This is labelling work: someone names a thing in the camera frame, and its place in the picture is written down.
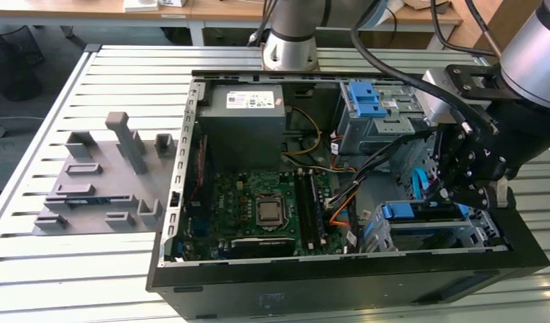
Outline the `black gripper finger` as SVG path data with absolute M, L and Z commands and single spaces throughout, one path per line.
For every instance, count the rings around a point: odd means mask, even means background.
M 444 185 L 448 199 L 475 209 L 488 210 L 497 206 L 497 181 L 479 180 L 473 177 L 460 176 Z
M 439 124 L 433 143 L 436 178 L 425 190 L 425 200 L 449 200 L 461 205 L 476 205 L 477 198 L 469 187 L 472 178 L 467 176 L 475 161 L 473 143 L 476 134 L 459 124 Z

